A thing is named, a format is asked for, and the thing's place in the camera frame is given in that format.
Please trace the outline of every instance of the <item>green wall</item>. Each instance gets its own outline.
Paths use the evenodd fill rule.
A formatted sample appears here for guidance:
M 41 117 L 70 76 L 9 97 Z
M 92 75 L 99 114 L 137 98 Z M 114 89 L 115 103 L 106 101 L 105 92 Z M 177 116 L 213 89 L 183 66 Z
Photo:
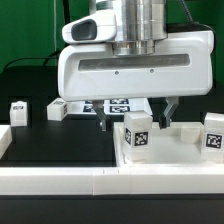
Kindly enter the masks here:
M 1 0 L 0 3 L 0 71 L 6 63 L 23 57 L 47 57 L 55 49 L 63 49 L 62 1 L 56 0 L 56 43 L 54 43 L 54 0 Z M 168 23 L 186 22 L 177 0 L 167 0 Z M 187 1 L 193 18 L 211 25 L 217 33 L 218 45 L 213 54 L 215 78 L 224 83 L 224 1 Z M 88 0 L 70 0 L 72 20 L 88 14 Z M 23 61 L 17 64 L 41 64 L 42 61 Z

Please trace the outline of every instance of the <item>white box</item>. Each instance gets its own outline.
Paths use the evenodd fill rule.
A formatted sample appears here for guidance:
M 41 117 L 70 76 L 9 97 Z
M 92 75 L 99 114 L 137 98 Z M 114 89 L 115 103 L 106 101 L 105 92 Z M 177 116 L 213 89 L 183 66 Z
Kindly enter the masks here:
M 224 115 L 207 113 L 204 122 L 201 158 L 223 163 L 224 158 Z
M 47 106 L 47 119 L 53 121 L 62 121 L 68 114 L 67 103 L 57 98 Z
M 131 161 L 144 160 L 151 144 L 152 116 L 145 111 L 124 115 L 123 152 Z
M 10 122 L 12 127 L 27 126 L 27 103 L 18 101 L 11 104 Z

